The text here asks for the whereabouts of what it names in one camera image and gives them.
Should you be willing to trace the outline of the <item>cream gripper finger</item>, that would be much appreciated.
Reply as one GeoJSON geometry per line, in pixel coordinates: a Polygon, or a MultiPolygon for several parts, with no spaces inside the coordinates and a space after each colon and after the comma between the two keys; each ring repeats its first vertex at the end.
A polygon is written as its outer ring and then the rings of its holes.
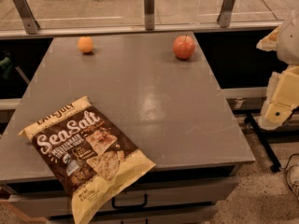
{"type": "Polygon", "coordinates": [[[276,51],[279,31],[280,27],[278,26],[269,35],[261,39],[257,43],[256,48],[263,51],[276,51]]]}
{"type": "Polygon", "coordinates": [[[298,106],[299,66],[289,65],[281,74],[273,72],[269,78],[258,124],[265,130],[275,130],[298,106]]]}

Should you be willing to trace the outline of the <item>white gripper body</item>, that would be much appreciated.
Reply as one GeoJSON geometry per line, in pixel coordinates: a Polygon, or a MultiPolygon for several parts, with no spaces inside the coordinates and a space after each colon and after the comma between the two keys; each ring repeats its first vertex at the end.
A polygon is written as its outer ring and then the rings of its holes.
{"type": "Polygon", "coordinates": [[[299,64],[299,11],[294,10],[279,30],[277,56],[288,65],[299,64]]]}

